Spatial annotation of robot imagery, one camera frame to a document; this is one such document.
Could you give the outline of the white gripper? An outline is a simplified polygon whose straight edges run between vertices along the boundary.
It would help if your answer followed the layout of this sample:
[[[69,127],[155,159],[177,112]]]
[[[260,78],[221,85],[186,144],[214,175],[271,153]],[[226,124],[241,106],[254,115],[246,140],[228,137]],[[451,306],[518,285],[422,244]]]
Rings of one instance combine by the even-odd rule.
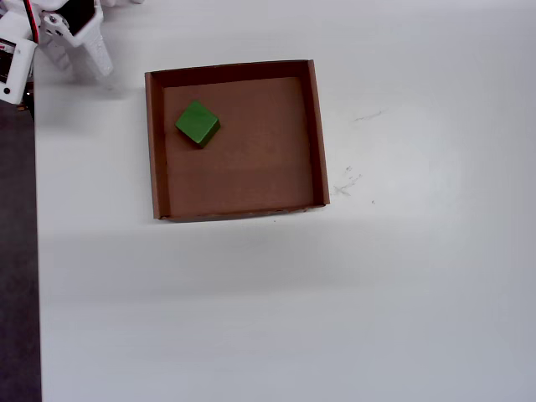
[[[100,26],[103,12],[100,1],[55,1],[52,6],[43,7],[41,27],[62,44],[72,47],[85,46],[90,65],[99,80],[106,79],[113,71],[113,64],[105,45]],[[49,36],[43,36],[39,49],[55,68],[66,71],[70,59],[62,46]]]

